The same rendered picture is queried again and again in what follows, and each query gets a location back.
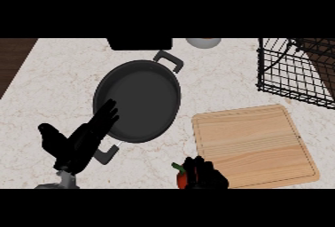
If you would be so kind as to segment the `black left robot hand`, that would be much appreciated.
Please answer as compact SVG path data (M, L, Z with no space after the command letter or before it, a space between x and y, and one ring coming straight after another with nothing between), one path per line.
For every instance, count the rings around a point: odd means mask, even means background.
M88 167L103 139L120 119L117 101L110 99L91 121L83 123L73 135L66 137L52 124L39 126L42 148L55 157L54 168L70 174L79 174Z

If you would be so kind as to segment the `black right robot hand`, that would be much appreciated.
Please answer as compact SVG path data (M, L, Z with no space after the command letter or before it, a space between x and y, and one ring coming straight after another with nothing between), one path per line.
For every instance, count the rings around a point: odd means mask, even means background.
M184 162L187 170L187 189L219 189L229 187L229 181L215 164L206 161L203 156L188 157Z

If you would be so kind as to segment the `pale wooden cutting board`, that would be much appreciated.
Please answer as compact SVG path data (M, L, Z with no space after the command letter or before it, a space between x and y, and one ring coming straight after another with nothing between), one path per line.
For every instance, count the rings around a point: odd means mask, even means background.
M284 106L193 117L198 154L234 188L275 188L319 180L319 171Z

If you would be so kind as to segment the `black appliance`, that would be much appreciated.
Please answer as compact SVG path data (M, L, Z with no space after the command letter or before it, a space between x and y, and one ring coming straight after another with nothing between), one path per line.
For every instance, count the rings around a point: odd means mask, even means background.
M116 51L156 51L170 50L172 38L110 38L110 47Z

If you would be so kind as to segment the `pale grey bowl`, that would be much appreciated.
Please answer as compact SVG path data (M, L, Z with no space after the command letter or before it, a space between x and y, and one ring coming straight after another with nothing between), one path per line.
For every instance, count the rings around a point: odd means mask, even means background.
M212 49L222 42L221 38L188 38L188 43L200 49Z

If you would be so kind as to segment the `dark grey two-handled pot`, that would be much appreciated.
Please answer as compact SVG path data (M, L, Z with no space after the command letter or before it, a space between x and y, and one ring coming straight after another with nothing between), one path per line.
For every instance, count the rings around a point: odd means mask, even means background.
M128 143L160 137L173 124L181 106L176 74L184 61L166 51L153 60L135 60L105 75L94 97L94 113L110 99L117 101L120 119L108 135Z

